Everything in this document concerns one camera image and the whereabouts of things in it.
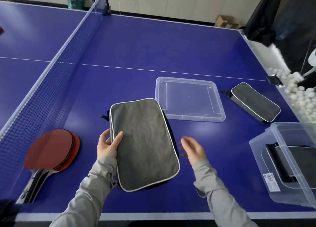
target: label sticker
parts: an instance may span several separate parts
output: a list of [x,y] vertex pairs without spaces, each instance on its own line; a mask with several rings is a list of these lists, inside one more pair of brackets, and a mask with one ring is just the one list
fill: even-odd
[[263,174],[264,180],[267,183],[267,186],[270,190],[270,192],[278,192],[281,191],[276,179],[274,178],[273,173],[267,173],[267,174]]

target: table tennis paddle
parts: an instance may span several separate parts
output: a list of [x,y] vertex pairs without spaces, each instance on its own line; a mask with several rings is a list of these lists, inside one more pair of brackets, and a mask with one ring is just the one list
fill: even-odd
[[74,137],[74,144],[72,147],[72,151],[69,155],[69,157],[67,158],[67,160],[60,165],[58,168],[54,169],[54,170],[45,170],[42,174],[42,176],[39,178],[36,188],[34,189],[34,192],[32,193],[32,197],[30,198],[29,203],[34,202],[35,198],[37,197],[37,194],[39,193],[42,185],[44,184],[45,180],[52,174],[54,173],[58,173],[60,171],[65,170],[75,159],[78,151],[79,151],[79,147],[80,147],[80,138],[75,134],[72,133],[73,137]]
[[43,171],[59,168],[71,154],[73,144],[74,137],[64,129],[46,132],[33,142],[24,158],[24,169],[32,175],[17,204],[29,203]]

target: net mesh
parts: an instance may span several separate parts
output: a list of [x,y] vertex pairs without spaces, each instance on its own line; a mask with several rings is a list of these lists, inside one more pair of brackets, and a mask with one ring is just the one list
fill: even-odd
[[79,26],[50,62],[18,109],[0,132],[0,199],[13,187],[26,152],[46,125],[57,127],[63,111],[63,92],[107,10],[106,0],[96,0]]

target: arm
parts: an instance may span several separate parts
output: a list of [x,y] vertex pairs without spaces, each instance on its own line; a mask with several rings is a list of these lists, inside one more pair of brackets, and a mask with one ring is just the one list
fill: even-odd
[[121,131],[112,143],[110,138],[105,141],[109,133],[110,129],[107,129],[100,135],[97,161],[81,182],[67,209],[54,219],[50,227],[97,226],[104,201],[117,183],[113,176],[116,174],[117,147],[123,138]]
[[181,144],[180,149],[186,151],[182,155],[187,156],[192,165],[197,192],[201,197],[207,198],[216,224],[219,227],[256,227],[218,178],[216,170],[206,158],[203,147],[195,139],[186,136],[181,139]]
[[257,226],[228,192],[207,160],[198,161],[192,168],[196,178],[194,185],[199,195],[207,198],[210,211],[219,227]]

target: clear plastic storage box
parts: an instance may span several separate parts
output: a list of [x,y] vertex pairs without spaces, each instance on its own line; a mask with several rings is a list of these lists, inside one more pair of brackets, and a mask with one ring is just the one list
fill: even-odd
[[226,118],[212,81],[159,77],[156,100],[168,119],[222,122]]
[[[315,124],[275,122],[264,133],[249,141],[263,181],[273,201],[316,209],[316,188],[309,186],[290,151],[293,146],[296,150],[307,146],[315,147],[315,130]],[[266,146],[274,143],[278,145],[278,152],[283,157],[282,163],[286,163],[284,169],[287,169],[287,173],[291,173],[294,182],[283,181],[280,168]],[[277,185],[273,184],[271,176],[266,175],[268,173],[273,174]]]

